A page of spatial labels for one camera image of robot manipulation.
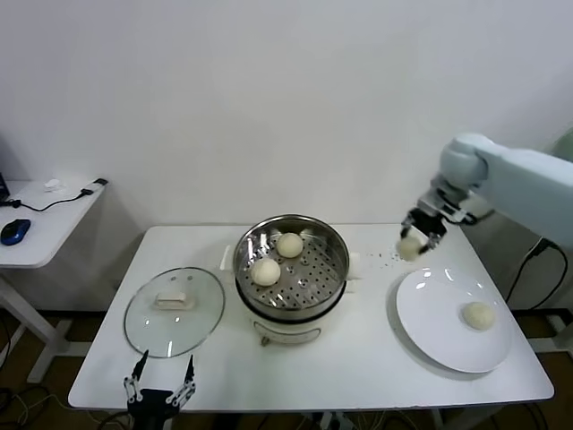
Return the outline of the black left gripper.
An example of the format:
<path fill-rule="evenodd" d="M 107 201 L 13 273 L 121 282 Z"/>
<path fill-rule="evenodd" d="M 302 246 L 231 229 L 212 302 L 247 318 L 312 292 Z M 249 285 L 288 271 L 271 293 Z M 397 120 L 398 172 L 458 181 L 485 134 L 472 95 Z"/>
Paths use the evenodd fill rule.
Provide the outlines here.
<path fill-rule="evenodd" d="M 146 350 L 130 375 L 124 378 L 127 410 L 133 417 L 174 417 L 178 406 L 184 406 L 196 391 L 194 381 L 194 355 L 190 355 L 184 382 L 174 391 L 141 389 L 140 379 L 147 362 Z"/>

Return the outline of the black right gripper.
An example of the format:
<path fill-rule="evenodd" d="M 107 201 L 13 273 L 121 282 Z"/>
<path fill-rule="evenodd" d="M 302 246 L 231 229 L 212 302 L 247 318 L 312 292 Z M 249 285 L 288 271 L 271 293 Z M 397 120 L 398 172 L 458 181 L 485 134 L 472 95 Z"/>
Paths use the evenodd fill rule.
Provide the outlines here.
<path fill-rule="evenodd" d="M 429 215 L 419 208 L 413 208 L 401 223 L 400 239 L 405 239 L 411 228 L 417 229 L 427 236 L 426 243 L 420 248 L 420 254 L 426 254 L 435 249 L 440 244 L 441 238 L 447 233 L 442 220 L 443 216 L 439 212 Z"/>

